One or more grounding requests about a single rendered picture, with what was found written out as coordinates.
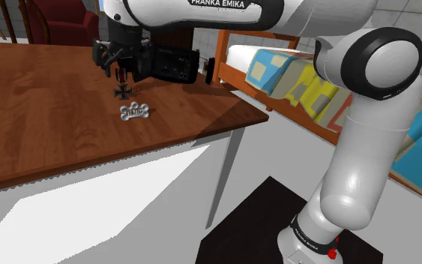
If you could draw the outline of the wooden bed with patterned quilt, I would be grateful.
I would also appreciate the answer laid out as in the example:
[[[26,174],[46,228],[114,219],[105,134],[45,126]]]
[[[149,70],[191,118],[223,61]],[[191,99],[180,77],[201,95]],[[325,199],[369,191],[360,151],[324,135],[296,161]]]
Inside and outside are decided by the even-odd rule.
[[[255,98],[325,141],[336,145],[352,103],[351,92],[317,76],[313,57],[296,49],[298,37],[265,34],[288,41],[286,49],[229,45],[229,30],[217,39],[213,79]]]

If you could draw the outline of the brown wooden table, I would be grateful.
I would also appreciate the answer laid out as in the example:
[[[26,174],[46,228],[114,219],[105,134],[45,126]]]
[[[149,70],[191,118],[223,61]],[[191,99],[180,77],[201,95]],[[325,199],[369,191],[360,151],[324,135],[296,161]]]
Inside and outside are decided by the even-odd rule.
[[[123,121],[117,83],[90,55],[82,46],[0,43],[0,220],[17,198],[75,181],[86,167],[152,159],[268,120],[199,76],[189,85],[131,83],[131,100],[149,105],[150,115]]]

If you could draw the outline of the iron cross medal with ribbon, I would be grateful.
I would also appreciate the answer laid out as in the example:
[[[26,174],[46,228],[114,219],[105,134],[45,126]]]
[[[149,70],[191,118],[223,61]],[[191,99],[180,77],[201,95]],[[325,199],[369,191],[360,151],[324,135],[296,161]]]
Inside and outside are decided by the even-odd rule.
[[[115,88],[114,97],[120,101],[128,100],[132,95],[132,90],[127,87],[127,70],[124,68],[115,69],[115,78],[118,81],[118,88]]]

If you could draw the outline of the black robot stand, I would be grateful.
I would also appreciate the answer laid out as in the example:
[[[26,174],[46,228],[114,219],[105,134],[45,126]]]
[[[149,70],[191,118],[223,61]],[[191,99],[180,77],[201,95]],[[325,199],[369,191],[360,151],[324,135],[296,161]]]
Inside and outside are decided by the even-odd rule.
[[[195,264],[283,264],[278,233],[306,200],[269,176],[201,241]],[[383,253],[342,231],[321,255],[327,264],[383,264]]]

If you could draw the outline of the black boxy device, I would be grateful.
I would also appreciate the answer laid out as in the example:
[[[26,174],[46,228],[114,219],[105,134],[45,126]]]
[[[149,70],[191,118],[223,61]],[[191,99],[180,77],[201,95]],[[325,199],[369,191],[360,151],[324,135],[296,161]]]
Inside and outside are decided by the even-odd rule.
[[[199,69],[199,51],[170,46],[149,46],[140,53],[137,70],[143,77],[192,84]]]

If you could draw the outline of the silver bone-shaped tag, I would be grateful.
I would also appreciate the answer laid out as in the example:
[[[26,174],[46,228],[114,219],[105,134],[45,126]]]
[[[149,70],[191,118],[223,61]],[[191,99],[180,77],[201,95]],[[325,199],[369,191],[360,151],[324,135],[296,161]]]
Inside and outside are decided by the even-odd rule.
[[[149,106],[146,103],[139,105],[137,102],[132,102],[130,106],[120,107],[120,117],[123,121],[128,121],[135,118],[149,117]]]

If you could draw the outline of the brown wooden chair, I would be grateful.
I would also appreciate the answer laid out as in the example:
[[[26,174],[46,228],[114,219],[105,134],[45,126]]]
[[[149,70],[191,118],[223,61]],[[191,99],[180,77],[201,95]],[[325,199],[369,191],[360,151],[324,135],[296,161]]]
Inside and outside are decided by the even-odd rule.
[[[30,19],[28,16],[28,10],[32,10],[35,12],[36,17],[39,20],[39,23],[41,24],[41,27],[43,29],[43,40],[45,41],[45,44],[50,45],[52,41],[51,41],[51,35],[50,35],[48,22],[42,10],[39,8],[39,6],[34,2],[34,0],[17,0],[17,2],[18,2],[19,12],[21,13],[21,16],[22,16],[22,22],[24,25],[28,42],[30,44],[34,43],[33,30],[31,29]],[[12,44],[17,44],[16,33],[14,31],[13,23],[10,18],[10,12],[8,10],[5,0],[0,0],[0,9],[1,9],[1,14],[3,16],[4,22],[5,22],[9,37],[10,37],[10,42]],[[1,27],[0,27],[0,36],[3,40],[6,39]]]

